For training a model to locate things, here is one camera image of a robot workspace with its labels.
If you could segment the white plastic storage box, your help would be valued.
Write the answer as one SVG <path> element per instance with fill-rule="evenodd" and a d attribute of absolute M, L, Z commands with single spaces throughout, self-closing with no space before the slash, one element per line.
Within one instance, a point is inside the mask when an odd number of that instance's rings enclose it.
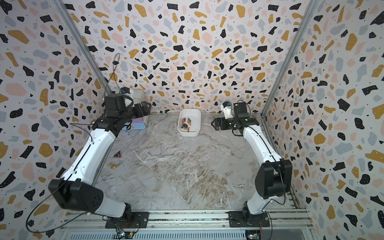
<path fill-rule="evenodd" d="M 179 114 L 178 131 L 182 137 L 197 137 L 201 129 L 201 111 L 183 109 Z"/>

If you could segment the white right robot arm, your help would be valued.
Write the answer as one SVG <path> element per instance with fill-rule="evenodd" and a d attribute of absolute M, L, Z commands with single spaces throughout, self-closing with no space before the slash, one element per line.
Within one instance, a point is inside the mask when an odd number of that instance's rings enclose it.
<path fill-rule="evenodd" d="M 281 157 L 263 134 L 255 118 L 215 118 L 211 126 L 216 131 L 240 132 L 254 151 L 260 168 L 255 178 L 255 194 L 245 203 L 246 213 L 259 215 L 270 202 L 284 197 L 291 190 L 293 166 L 289 160 Z"/>

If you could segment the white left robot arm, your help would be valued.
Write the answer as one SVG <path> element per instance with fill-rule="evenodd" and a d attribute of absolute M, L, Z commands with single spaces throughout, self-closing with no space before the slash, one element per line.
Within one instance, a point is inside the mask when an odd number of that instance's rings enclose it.
<path fill-rule="evenodd" d="M 99 171 L 113 143 L 126 123 L 150 114 L 147 102 L 112 107 L 105 110 L 92 125 L 90 137 L 73 165 L 58 180 L 49 183 L 49 191 L 65 210 L 83 211 L 130 223 L 130 204 L 107 197 L 95 187 Z"/>

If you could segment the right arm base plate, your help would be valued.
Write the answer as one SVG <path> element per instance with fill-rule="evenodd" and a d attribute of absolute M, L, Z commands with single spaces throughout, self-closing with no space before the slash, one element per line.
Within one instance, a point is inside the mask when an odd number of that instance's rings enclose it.
<path fill-rule="evenodd" d="M 248 212 L 230 211 L 228 217 L 231 228 L 268 228 L 271 225 L 267 213 L 251 215 Z"/>

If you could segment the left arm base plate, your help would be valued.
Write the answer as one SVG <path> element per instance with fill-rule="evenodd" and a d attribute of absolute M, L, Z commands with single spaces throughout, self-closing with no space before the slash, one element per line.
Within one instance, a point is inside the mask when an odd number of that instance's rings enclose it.
<path fill-rule="evenodd" d="M 123 214 L 121 218 L 108 218 L 105 228 L 145 229 L 148 224 L 149 216 L 149 212 L 132 212 Z"/>

